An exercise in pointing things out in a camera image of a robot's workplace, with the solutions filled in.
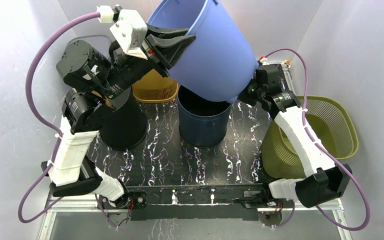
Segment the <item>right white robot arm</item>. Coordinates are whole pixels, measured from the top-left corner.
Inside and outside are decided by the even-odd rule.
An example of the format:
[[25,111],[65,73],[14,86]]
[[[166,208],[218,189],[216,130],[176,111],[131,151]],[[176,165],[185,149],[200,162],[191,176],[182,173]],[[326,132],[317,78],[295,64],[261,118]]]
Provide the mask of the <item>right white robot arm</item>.
[[352,175],[351,168],[336,163],[330,156],[308,123],[303,103],[291,90],[282,89],[275,66],[258,66],[238,99],[252,106],[261,103],[285,133],[303,167],[303,177],[277,177],[263,187],[261,200],[266,206],[275,207],[281,199],[286,199],[311,208],[343,196]]

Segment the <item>orange mesh waste basket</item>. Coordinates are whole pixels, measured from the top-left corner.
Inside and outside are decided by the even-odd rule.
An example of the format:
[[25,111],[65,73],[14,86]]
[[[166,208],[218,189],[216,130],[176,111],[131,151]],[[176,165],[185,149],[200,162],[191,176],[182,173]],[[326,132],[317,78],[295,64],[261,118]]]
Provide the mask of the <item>orange mesh waste basket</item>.
[[172,101],[179,84],[170,77],[162,77],[156,70],[147,73],[132,85],[134,97],[141,103],[158,104]]

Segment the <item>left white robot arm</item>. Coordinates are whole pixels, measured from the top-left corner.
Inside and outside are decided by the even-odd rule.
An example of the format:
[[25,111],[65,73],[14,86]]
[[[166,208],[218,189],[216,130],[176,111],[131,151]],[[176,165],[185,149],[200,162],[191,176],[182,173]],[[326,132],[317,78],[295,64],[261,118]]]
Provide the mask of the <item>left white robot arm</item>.
[[91,142],[100,136],[111,148],[125,150],[146,135],[145,114],[131,96],[132,85],[151,71],[164,77],[195,41],[186,28],[148,25],[133,41],[144,57],[127,54],[113,41],[105,56],[84,40],[68,44],[56,65],[70,86],[62,105],[55,159],[42,163],[51,180],[54,197],[95,194],[116,208],[125,208],[131,195],[124,182],[100,170],[87,156]]

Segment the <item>blue plastic bin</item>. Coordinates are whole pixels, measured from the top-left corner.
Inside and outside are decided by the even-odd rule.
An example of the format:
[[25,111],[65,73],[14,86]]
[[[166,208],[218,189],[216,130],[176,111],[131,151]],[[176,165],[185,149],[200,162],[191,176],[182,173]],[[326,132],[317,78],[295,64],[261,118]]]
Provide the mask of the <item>blue plastic bin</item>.
[[220,0],[163,0],[148,23],[187,28],[196,37],[169,73],[203,99],[233,103],[258,67],[250,44]]

